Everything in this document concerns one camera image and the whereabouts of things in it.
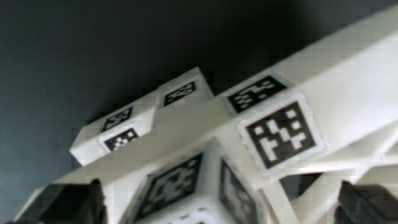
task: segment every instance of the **dark background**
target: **dark background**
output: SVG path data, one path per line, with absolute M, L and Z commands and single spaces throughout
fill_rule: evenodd
M 81 126 L 195 65 L 220 93 L 392 2 L 1 0 L 0 223 L 78 168 Z

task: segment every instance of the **white geometric structure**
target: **white geometric structure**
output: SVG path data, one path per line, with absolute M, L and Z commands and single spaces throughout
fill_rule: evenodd
M 152 126 L 168 120 L 175 111 L 181 113 L 211 97 L 205 80 L 195 68 L 134 102 L 83 126 L 69 149 L 79 164 L 85 166 L 92 163 L 149 133 Z
M 99 178 L 109 224 L 127 216 L 147 175 L 213 138 L 255 190 L 268 224 L 332 223 L 340 180 L 376 180 L 396 189 L 396 181 L 374 176 L 383 169 L 388 176 L 398 171 L 396 21 L 398 7 L 328 36 L 216 97 L 202 85 L 200 94 L 179 98 L 188 105 L 181 113 L 149 107 L 159 125 L 56 180 L 86 183 Z M 154 94 L 156 105 L 186 82 L 175 79 Z M 289 201 L 278 180 L 307 173 L 323 174 Z
M 266 223 L 264 210 L 216 139 L 147 177 L 125 223 Z

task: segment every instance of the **gray wall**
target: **gray wall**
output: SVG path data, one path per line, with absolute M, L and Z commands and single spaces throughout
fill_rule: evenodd
M 214 93 L 387 0 L 0 1 L 0 223 L 78 168 L 79 127 L 200 65 Z

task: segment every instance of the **black square pattern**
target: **black square pattern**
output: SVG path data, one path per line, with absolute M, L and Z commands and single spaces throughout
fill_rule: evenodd
M 150 179 L 134 221 L 195 193 L 200 161 L 202 154 L 193 156 Z
M 266 76 L 227 97 L 236 113 L 245 111 L 285 88 L 285 85 L 277 81 L 277 79 L 271 76 Z
M 184 96 L 189 95 L 189 93 L 195 91 L 195 81 L 191 81 L 186 85 L 182 85 L 177 90 L 173 90 L 166 95 L 165 95 L 165 100 L 163 100 L 163 107 L 170 105 L 179 99 L 182 99 Z
M 316 146 L 298 102 L 246 126 L 246 132 L 264 167 L 271 168 Z
M 108 147 L 108 150 L 113 151 L 118 147 L 122 147 L 133 139 L 138 138 L 138 134 L 129 128 L 117 136 L 113 136 L 102 143 Z
M 255 202 L 221 160 L 220 164 L 220 202 L 237 224 L 257 224 Z
M 129 118 L 133 107 L 120 111 L 104 121 L 102 132 L 113 128 Z

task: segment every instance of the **white cube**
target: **white cube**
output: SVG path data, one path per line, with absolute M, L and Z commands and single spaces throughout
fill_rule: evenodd
M 216 140 L 147 177 L 125 223 L 259 224 L 262 205 Z
M 147 134 L 156 103 L 154 91 L 81 128 L 69 150 L 81 165 L 94 162 Z

